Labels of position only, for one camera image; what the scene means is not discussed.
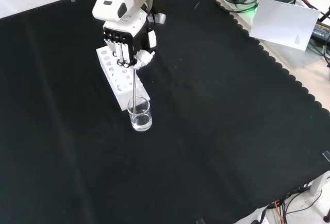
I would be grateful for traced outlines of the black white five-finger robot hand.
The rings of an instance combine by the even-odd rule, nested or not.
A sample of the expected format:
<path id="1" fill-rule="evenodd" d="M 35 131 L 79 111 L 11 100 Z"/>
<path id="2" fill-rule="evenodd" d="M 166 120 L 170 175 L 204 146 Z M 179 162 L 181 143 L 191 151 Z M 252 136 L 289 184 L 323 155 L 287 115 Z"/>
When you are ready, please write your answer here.
<path id="1" fill-rule="evenodd" d="M 151 62 L 157 46 L 154 26 L 167 18 L 153 9 L 153 0 L 96 0 L 92 14 L 104 21 L 104 41 L 118 65 L 138 70 Z"/>

